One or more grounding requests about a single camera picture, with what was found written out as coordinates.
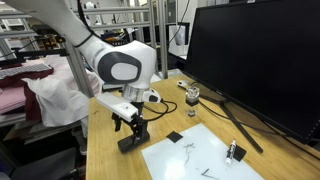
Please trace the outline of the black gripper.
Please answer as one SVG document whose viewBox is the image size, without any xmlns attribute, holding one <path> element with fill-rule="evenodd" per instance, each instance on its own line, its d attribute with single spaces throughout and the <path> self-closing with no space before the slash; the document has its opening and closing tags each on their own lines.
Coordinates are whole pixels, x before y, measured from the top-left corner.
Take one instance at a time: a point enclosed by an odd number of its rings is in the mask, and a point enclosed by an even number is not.
<svg viewBox="0 0 320 180">
<path fill-rule="evenodd" d="M 144 103 L 132 102 L 131 104 L 138 109 L 138 114 L 133 116 L 133 119 L 131 122 L 127 122 L 126 120 L 124 120 L 123 118 L 121 118 L 115 113 L 112 113 L 111 118 L 115 124 L 115 132 L 118 132 L 121 129 L 121 122 L 124 122 L 131 128 L 134 135 L 134 139 L 137 140 L 141 138 L 143 126 L 146 124 L 146 121 L 143 119 L 143 115 L 142 115 L 142 109 L 143 109 Z"/>
</svg>

